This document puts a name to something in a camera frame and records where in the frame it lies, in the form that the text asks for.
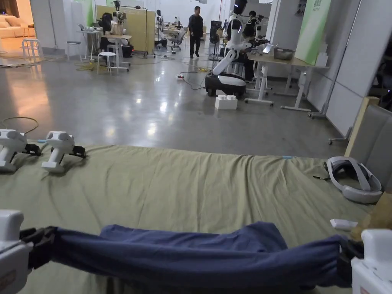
vr headset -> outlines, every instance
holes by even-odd
[[[351,157],[337,156],[328,159],[327,170],[331,182],[342,191],[344,197],[358,203],[376,203],[382,195],[380,181],[361,163]],[[344,173],[357,180],[361,189],[340,184],[337,179]]]

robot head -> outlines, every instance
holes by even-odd
[[[247,0],[236,0],[233,9],[234,14],[241,15],[244,12],[245,6],[247,4],[248,4]]]

white foam block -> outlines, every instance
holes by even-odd
[[[215,108],[219,110],[236,110],[237,98],[234,95],[218,95],[215,100]]]

white remote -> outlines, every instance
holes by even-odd
[[[357,226],[357,222],[355,221],[348,221],[348,220],[338,220],[333,219],[331,220],[331,225],[337,230],[343,231],[351,231],[353,228]]]

white desk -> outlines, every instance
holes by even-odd
[[[111,68],[115,68],[117,69],[117,73],[119,69],[126,69],[127,71],[129,71],[128,67],[120,67],[120,50],[121,49],[121,45],[120,45],[120,41],[121,39],[131,39],[132,36],[131,35],[103,35],[102,37],[104,38],[108,38],[108,39],[114,39],[115,43],[116,43],[116,66],[115,67],[111,67]]]
[[[93,59],[93,50],[94,50],[94,48],[95,48],[96,51],[98,51],[97,47],[95,46],[95,40],[99,41],[99,33],[101,31],[76,31],[76,32],[83,34],[84,40],[86,41],[86,44],[87,44],[87,46],[86,46],[86,53],[84,55],[84,59],[92,60]],[[92,42],[91,42],[91,56],[90,56],[90,59],[87,58],[87,52],[89,50],[88,35],[92,35],[92,36],[96,37],[96,39],[94,38],[94,40],[92,40]]]
[[[286,89],[285,89],[285,94],[286,96],[290,96],[288,93],[289,87],[290,87],[290,83],[291,83],[291,75],[292,75],[292,70],[293,68],[297,67],[297,68],[301,68],[301,73],[303,75],[306,76],[306,79],[303,79],[299,85],[299,91],[296,96],[296,102],[295,102],[295,106],[291,107],[291,106],[281,106],[282,109],[289,109],[289,110],[297,110],[297,111],[306,111],[306,112],[310,112],[310,109],[307,108],[300,108],[299,104],[301,102],[302,99],[302,95],[305,89],[305,84],[307,83],[307,81],[310,81],[310,77],[311,77],[311,73],[312,73],[312,69],[313,68],[326,68],[326,67],[319,67],[319,66],[314,66],[311,64],[308,64],[298,58],[293,57],[292,60],[280,60],[280,59],[275,59],[274,56],[272,54],[265,54],[265,55],[259,55],[259,54],[252,54],[252,53],[248,53],[247,54],[249,60],[253,60],[258,62],[258,66],[257,66],[257,71],[258,71],[258,76],[257,76],[257,80],[256,80],[256,87],[258,86],[258,84],[260,84],[260,64],[262,65],[262,73],[263,73],[263,78],[261,80],[261,86],[260,86],[260,93],[259,93],[259,98],[258,99],[245,99],[245,102],[248,101],[252,101],[252,102],[258,102],[258,103],[272,103],[271,101],[266,101],[264,100],[264,87],[265,87],[265,83],[267,81],[267,73],[268,73],[268,64],[280,64],[280,65],[289,65],[291,67],[291,71],[289,74],[289,78],[287,80],[286,83]]]

